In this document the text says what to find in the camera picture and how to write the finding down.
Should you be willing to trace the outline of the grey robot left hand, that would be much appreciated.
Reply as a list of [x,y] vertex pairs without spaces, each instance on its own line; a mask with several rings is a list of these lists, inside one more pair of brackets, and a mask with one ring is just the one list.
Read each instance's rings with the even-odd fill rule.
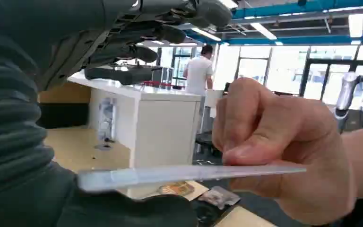
[[38,94],[91,65],[126,32],[226,26],[218,0],[0,0],[0,227],[195,227],[189,200],[88,193],[53,160]]

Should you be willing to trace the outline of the person's hand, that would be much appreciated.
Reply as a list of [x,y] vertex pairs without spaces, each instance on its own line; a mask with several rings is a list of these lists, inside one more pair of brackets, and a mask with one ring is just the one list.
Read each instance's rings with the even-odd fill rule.
[[331,223],[355,205],[354,173],[331,111],[320,101],[278,96],[249,78],[235,80],[216,105],[213,143],[228,166],[305,167],[296,174],[230,180],[237,192],[274,199],[308,225]]

